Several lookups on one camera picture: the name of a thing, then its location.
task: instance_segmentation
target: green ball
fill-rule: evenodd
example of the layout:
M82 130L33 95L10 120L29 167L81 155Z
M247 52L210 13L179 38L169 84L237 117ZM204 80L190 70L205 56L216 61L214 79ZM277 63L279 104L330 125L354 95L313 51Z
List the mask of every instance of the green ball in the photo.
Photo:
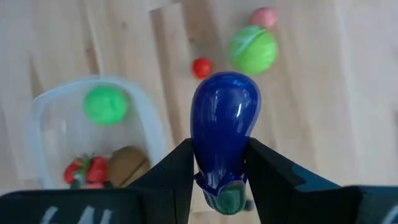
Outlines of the green ball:
M278 45L265 29L249 26L240 30L229 43L229 59L234 69L254 75L268 69L277 58Z
M87 118L102 125L120 122L128 108L129 103L124 92L111 86L99 86L90 90L83 101Z

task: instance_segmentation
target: toy kiwi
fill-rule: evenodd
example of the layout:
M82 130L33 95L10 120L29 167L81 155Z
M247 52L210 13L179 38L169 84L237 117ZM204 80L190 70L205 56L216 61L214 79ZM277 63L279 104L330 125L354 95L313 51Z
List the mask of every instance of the toy kiwi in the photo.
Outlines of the toy kiwi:
M127 187L149 170L147 156L136 146L114 151L108 162L108 179L113 187Z

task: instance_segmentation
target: toy eggplant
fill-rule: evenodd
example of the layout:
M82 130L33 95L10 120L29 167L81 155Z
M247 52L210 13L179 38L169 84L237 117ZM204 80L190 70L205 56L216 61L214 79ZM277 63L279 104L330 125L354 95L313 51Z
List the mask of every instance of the toy eggplant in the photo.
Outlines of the toy eggplant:
M207 204L233 215L246 204L244 150L261 107L257 85L237 72L216 73L197 88L191 136Z

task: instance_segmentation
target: wooden floor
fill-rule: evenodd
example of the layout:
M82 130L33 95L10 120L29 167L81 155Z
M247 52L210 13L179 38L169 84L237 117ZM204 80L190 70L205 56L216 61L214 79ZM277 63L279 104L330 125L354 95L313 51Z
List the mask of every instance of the wooden floor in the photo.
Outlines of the wooden floor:
M193 58L228 70L228 41L275 6L277 63L253 77L253 136L341 185L398 184L398 1L0 0L0 189L35 187L23 124L37 95L89 74L119 74L153 99L170 149L190 136ZM191 223L222 217L195 188Z

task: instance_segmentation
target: transparent container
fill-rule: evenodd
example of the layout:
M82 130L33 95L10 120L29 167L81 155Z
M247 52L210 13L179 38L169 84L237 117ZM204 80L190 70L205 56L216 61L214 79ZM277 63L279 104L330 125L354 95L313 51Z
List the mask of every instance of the transparent container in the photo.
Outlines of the transparent container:
M85 95L96 86L116 86L130 101L126 117L113 126L90 121L83 111ZM150 98L136 85L119 77L92 76L56 87L32 103L26 132L37 182L43 189L67 189L63 172L79 156L110 157L134 145L148 156L151 167L167 153L162 122Z

